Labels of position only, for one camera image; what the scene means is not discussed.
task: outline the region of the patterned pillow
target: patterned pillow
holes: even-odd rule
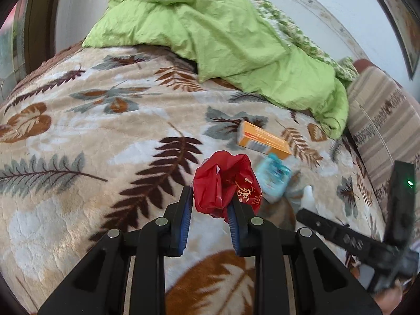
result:
[[[347,89],[350,104],[348,128],[385,219],[394,160],[415,164],[417,182],[420,180],[419,105],[413,98],[407,98],[404,92],[375,66],[363,71]],[[419,188],[415,215],[414,239],[417,240],[420,239]]]

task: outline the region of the white wall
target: white wall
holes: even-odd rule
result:
[[[107,1],[60,0],[57,12],[56,50],[60,51],[83,39],[103,15]],[[387,71],[420,101],[420,68],[411,81],[400,44],[377,0],[318,1],[352,34],[373,63]]]
[[[398,39],[377,0],[318,0],[356,39],[371,62],[420,101],[420,64],[411,81]]]

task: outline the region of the fern leaf pattern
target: fern leaf pattern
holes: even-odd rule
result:
[[[99,240],[112,228],[124,232],[129,226],[137,228],[139,225],[137,210],[139,209],[141,214],[148,218],[150,215],[148,202],[162,209],[162,192],[174,195],[169,178],[179,185],[186,184],[180,167],[187,174],[192,173],[189,162],[199,163],[194,154],[201,154],[196,146],[202,143],[197,139],[184,137],[180,132],[179,134],[180,137],[166,137],[160,140],[162,146],[156,149],[161,152],[153,156],[158,159],[152,161],[149,168],[136,173],[140,178],[131,182],[133,187],[120,192],[125,198],[112,206],[114,211],[105,216],[106,221],[101,229],[90,237],[91,241]]]
[[[356,163],[359,166],[362,177],[365,178],[368,173],[367,173],[365,164],[362,162],[362,159],[358,155],[356,155]]]
[[[324,142],[327,140],[327,135],[325,134],[324,130],[322,130],[321,127],[316,124],[309,123],[308,132],[313,142]]]
[[[301,159],[302,161],[306,161],[311,168],[318,167],[319,161],[324,159],[318,153],[318,151],[316,149],[310,148],[307,145],[306,141],[303,139],[303,136],[299,133],[299,131],[296,128],[283,128],[284,130],[281,133],[280,137],[282,137],[289,144],[293,156],[295,158]]]
[[[334,163],[337,163],[337,156],[340,153],[340,146],[341,146],[340,140],[335,141],[334,144],[331,146],[330,158],[331,158],[331,161]]]
[[[354,195],[353,181],[351,176],[346,179],[342,176],[342,184],[337,186],[337,196],[344,201],[346,216],[353,215],[358,217],[358,207],[356,205],[356,195]]]
[[[11,107],[16,106],[20,102],[28,99],[29,97],[35,96],[39,93],[44,93],[45,91],[51,90],[52,88],[56,86],[60,86],[63,83],[67,83],[69,81],[72,81],[76,79],[77,77],[80,77],[83,73],[85,73],[85,70],[82,70],[81,68],[78,70],[71,70],[66,72],[63,76],[60,78],[54,79],[53,81],[49,81],[47,84],[40,86],[39,88],[30,91],[28,93],[24,93],[23,95],[17,96],[4,110],[4,114],[6,114],[7,110],[9,110]]]
[[[249,92],[235,92],[228,100],[229,103],[241,103],[241,102],[260,102],[269,103],[263,96],[257,93]]]
[[[156,96],[161,93],[143,93],[150,87],[117,88],[113,86],[109,90],[90,89],[72,93],[70,96],[88,103],[72,108],[70,111],[85,113],[94,107],[104,105],[105,114],[121,114],[139,109],[139,103],[132,99],[139,99],[146,95]]]
[[[290,117],[293,121],[295,121],[295,123],[299,124],[299,122],[297,121],[297,113],[295,110],[290,110]]]
[[[350,153],[351,156],[353,156],[352,152],[351,152],[351,146],[349,141],[347,141],[347,139],[345,137],[342,138],[343,141],[343,145],[344,147],[347,149],[347,151]]]
[[[229,88],[233,90],[239,90],[234,85],[230,84],[228,81],[222,79],[222,78],[211,78],[212,82],[216,83],[217,85],[223,86],[224,88]]]
[[[35,193],[44,189],[44,192],[57,187],[61,193],[71,187],[75,180],[81,176],[90,177],[100,181],[108,181],[95,175],[82,172],[85,165],[85,155],[81,152],[72,163],[67,156],[61,159],[54,155],[49,163],[43,158],[37,159],[35,155],[29,162],[21,159],[20,162],[12,160],[0,170],[0,194],[11,192],[12,195],[25,197],[36,187]]]
[[[151,56],[148,54],[135,54],[132,56],[111,56],[107,55],[103,62],[92,67],[94,70],[110,70],[116,67],[126,66],[126,65],[133,65],[139,63],[146,62],[151,60]]]
[[[362,197],[366,205],[369,207],[372,206],[373,205],[372,192],[366,188],[363,177],[360,174],[358,174],[357,176],[357,183],[358,183],[358,189],[360,193],[362,193]]]
[[[239,124],[246,121],[256,125],[259,128],[265,128],[268,118],[265,116],[253,116],[246,112],[239,112],[233,116],[229,116],[220,110],[207,108],[206,121],[212,126],[208,128],[204,135],[216,140],[227,140],[226,146],[231,150],[241,149],[237,144],[237,132]]]
[[[166,313],[252,314],[254,280],[254,267],[233,250],[212,254],[187,270],[167,292]]]
[[[376,219],[374,219],[372,217],[372,215],[369,215],[369,227],[370,227],[370,237],[374,240],[377,240],[378,242],[381,242],[381,235],[377,230],[377,226],[376,226]]]
[[[180,89],[185,92],[206,91],[197,82],[196,75],[188,72],[178,66],[163,67],[155,72],[155,75],[160,75],[156,82],[160,81],[159,85],[166,85],[173,90]]]

